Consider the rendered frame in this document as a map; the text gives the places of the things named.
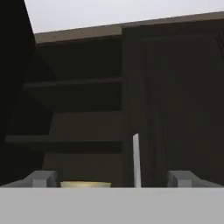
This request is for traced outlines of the dark open shelf unit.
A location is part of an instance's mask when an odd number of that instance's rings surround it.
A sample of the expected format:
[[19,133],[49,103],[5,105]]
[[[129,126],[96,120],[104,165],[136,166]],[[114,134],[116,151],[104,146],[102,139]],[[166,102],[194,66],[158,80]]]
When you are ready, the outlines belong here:
[[122,31],[48,31],[35,47],[0,143],[0,186],[33,172],[123,184]]

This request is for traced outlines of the dark brown cabinet door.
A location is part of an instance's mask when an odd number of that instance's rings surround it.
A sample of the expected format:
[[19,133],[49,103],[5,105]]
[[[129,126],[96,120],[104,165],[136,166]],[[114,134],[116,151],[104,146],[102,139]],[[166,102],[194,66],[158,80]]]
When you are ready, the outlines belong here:
[[127,27],[122,43],[142,185],[165,186],[170,171],[224,185],[224,18]]

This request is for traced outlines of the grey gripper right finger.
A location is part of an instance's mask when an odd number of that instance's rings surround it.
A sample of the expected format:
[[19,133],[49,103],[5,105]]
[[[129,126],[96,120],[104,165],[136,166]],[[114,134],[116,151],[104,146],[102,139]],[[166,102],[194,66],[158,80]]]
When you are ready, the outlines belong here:
[[191,171],[168,171],[168,187],[221,187],[221,185],[204,180]]

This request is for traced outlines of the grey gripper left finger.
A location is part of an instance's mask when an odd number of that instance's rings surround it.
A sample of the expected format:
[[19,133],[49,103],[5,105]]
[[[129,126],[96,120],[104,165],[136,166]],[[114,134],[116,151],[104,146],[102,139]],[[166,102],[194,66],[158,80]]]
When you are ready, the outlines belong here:
[[56,171],[34,171],[24,179],[3,185],[3,187],[56,187]]

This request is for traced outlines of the pale yellow bowl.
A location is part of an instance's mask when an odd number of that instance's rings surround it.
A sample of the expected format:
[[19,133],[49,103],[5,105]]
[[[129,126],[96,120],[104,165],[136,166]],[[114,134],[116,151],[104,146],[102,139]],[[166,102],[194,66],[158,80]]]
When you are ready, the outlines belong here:
[[109,182],[89,182],[89,181],[62,181],[62,188],[108,188],[111,187]]

